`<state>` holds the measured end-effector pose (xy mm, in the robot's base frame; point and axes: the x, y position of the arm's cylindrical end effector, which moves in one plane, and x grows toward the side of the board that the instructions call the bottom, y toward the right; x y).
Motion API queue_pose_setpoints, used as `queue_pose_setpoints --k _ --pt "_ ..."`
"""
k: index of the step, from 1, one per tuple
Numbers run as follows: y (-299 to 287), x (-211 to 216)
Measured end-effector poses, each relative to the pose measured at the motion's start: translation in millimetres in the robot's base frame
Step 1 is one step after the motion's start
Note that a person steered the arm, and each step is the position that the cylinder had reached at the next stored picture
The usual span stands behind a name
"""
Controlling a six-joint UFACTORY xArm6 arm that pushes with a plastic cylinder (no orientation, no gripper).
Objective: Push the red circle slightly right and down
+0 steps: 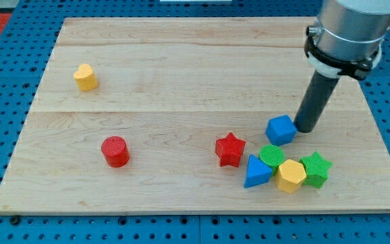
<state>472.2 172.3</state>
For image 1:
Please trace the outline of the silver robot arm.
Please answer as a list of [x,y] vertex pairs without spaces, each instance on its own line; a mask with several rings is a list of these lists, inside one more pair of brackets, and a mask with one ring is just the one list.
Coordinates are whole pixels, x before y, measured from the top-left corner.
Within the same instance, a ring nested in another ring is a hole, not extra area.
[[381,61],[390,0],[324,0],[306,29],[305,55],[329,79],[364,80]]

